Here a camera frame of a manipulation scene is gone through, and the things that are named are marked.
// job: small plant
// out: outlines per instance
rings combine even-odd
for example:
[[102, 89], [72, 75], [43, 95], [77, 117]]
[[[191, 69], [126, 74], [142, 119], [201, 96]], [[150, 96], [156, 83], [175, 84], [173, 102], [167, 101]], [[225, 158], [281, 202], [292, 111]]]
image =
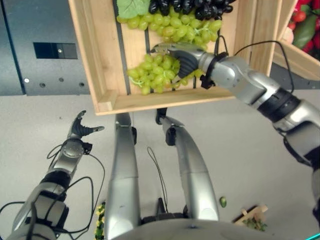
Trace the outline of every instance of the small plant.
[[106, 203], [103, 202], [96, 208], [95, 214], [98, 216], [96, 221], [96, 229], [94, 230], [94, 240], [103, 240], [105, 238], [105, 207]]

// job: wooden box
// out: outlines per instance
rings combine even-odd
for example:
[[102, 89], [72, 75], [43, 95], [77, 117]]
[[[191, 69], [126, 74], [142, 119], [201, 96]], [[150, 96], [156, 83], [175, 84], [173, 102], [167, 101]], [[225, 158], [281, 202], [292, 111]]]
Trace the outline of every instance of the wooden box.
[[[117, 23], [111, 0], [69, 0], [69, 5], [97, 115], [232, 98], [229, 91], [219, 87], [201, 88], [198, 79], [176, 91], [141, 95], [125, 72], [136, 67], [149, 48], [161, 43], [161, 37], [153, 31], [128, 29], [126, 24]], [[237, 0], [232, 5], [233, 12], [223, 15], [221, 28], [230, 55], [252, 42], [276, 39], [282, 0]], [[239, 56], [252, 68], [268, 74], [274, 48], [273, 43], [259, 45], [243, 50]], [[213, 51], [213, 43], [208, 49]]]

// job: grape leaf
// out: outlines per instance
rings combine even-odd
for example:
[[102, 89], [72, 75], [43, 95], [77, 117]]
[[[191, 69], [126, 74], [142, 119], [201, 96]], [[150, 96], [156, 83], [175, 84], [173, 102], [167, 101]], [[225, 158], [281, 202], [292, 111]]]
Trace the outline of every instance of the grape leaf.
[[120, 18], [131, 19], [148, 12], [150, 0], [117, 0]]

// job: black joint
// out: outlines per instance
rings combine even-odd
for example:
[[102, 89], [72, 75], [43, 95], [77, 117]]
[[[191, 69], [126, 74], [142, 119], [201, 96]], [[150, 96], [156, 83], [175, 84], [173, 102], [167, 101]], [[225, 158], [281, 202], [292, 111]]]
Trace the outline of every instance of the black joint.
[[156, 110], [156, 116], [155, 116], [155, 122], [158, 125], [162, 125], [160, 122], [160, 118], [164, 118], [167, 115], [167, 107], [164, 108], [158, 108]]
[[176, 145], [176, 130], [170, 127], [165, 133], [165, 142], [168, 146]]
[[132, 131], [134, 145], [136, 145], [137, 144], [137, 129], [132, 126], [131, 131]]
[[82, 143], [82, 147], [83, 147], [83, 154], [84, 155], [89, 155], [91, 150], [92, 150], [92, 144], [91, 143], [88, 143], [88, 142], [83, 142]]

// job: dark panel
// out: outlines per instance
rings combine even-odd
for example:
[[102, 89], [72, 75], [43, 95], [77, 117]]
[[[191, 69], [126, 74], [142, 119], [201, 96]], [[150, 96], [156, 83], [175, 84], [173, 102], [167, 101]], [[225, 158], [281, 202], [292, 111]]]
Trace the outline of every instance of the dark panel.
[[22, 94], [3, 11], [0, 9], [0, 96]]
[[[4, 0], [4, 7], [26, 94], [88, 94], [68, 1]], [[55, 43], [58, 58], [37, 58], [34, 43]]]

